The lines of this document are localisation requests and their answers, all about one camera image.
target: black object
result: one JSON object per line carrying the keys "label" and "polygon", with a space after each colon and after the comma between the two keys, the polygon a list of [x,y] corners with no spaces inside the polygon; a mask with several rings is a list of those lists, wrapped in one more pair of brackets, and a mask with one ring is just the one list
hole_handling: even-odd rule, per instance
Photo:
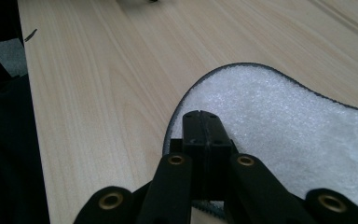
{"label": "black object", "polygon": [[183,139],[172,139],[149,184],[101,189],[75,223],[190,223],[192,200],[224,201],[228,223],[358,223],[358,206],[337,192],[315,189],[305,201],[289,193],[205,111],[183,116]]}
{"label": "black object", "polygon": [[0,83],[0,223],[49,223],[28,76]]}

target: light wood surface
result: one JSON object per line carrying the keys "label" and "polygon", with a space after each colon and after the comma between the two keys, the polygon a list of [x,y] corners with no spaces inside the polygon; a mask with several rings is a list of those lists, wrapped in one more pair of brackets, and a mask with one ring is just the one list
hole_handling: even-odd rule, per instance
{"label": "light wood surface", "polygon": [[[184,93],[227,63],[272,66],[358,106],[358,1],[19,0],[51,223],[154,175]],[[193,223],[221,223],[201,212]]]}

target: dark cloth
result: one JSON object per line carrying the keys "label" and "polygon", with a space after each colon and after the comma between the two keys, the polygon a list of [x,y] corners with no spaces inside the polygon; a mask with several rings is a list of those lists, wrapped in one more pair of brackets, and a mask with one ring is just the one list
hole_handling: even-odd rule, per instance
{"label": "dark cloth", "polygon": [[0,223],[49,223],[28,76],[0,83]]}

